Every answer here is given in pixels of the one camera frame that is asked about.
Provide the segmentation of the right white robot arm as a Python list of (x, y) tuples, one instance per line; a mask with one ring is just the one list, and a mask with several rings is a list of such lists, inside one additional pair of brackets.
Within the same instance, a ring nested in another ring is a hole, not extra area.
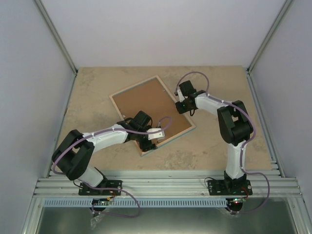
[(228, 195), (246, 189), (248, 187), (244, 171), (246, 146), (254, 128), (244, 103), (240, 100), (224, 101), (203, 90), (197, 91), (189, 80), (178, 85), (175, 95), (179, 97), (175, 106), (180, 114), (189, 112), (190, 115), (194, 115), (195, 110), (200, 109), (217, 116), (221, 137), (228, 144), (224, 179), (217, 184)]

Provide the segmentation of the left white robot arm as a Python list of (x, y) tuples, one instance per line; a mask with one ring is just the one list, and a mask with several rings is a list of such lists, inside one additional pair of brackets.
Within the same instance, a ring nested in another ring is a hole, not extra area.
[(71, 130), (53, 153), (53, 165), (69, 180), (85, 182), (95, 194), (103, 194), (107, 188), (107, 178), (98, 169), (89, 165), (93, 153), (128, 141), (136, 141), (142, 152), (156, 149), (156, 145), (146, 134), (138, 134), (150, 130), (152, 123), (153, 120), (148, 114), (139, 111), (134, 118), (119, 121), (98, 135)]

